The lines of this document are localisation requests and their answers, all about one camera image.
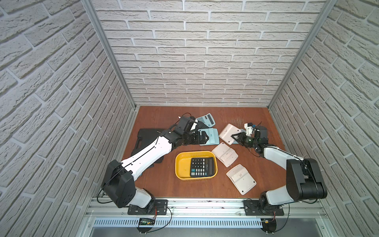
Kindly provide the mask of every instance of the wooden table surface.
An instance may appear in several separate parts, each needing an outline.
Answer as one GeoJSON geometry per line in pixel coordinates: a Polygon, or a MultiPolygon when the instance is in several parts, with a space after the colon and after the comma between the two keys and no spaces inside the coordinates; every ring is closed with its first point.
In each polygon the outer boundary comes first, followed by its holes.
{"type": "MultiPolygon", "coordinates": [[[[284,149],[282,140],[267,108],[233,108],[233,107],[140,107],[128,145],[122,159],[127,159],[137,141],[137,133],[141,128],[168,129],[178,120],[178,116],[189,112],[194,117],[211,113],[220,133],[230,123],[243,128],[244,123],[252,122],[267,127],[270,144],[284,149]]],[[[206,180],[182,181],[175,175],[175,158],[186,151],[211,151],[216,145],[180,146],[164,156],[163,162],[146,169],[135,185],[151,192],[156,197],[189,197],[189,198],[258,198],[261,192],[285,185],[285,170],[277,164],[261,157],[255,157],[245,147],[233,144],[238,158],[229,167],[217,160],[218,173],[206,180]],[[226,173],[234,166],[243,165],[257,182],[245,195],[241,195],[226,173]]]]}

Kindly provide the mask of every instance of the yellow plastic bin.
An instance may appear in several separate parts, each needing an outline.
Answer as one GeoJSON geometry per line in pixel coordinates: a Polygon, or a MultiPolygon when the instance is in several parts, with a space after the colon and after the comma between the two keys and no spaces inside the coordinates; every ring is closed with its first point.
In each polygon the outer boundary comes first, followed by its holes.
{"type": "Polygon", "coordinates": [[[190,152],[182,152],[178,154],[175,158],[175,174],[181,180],[195,180],[195,179],[210,179],[213,178],[217,174],[217,160],[215,154],[210,151],[190,151],[190,152]],[[206,158],[213,157],[215,161],[215,174],[211,177],[197,177],[192,178],[190,176],[191,169],[191,159],[192,158],[206,158]]]}

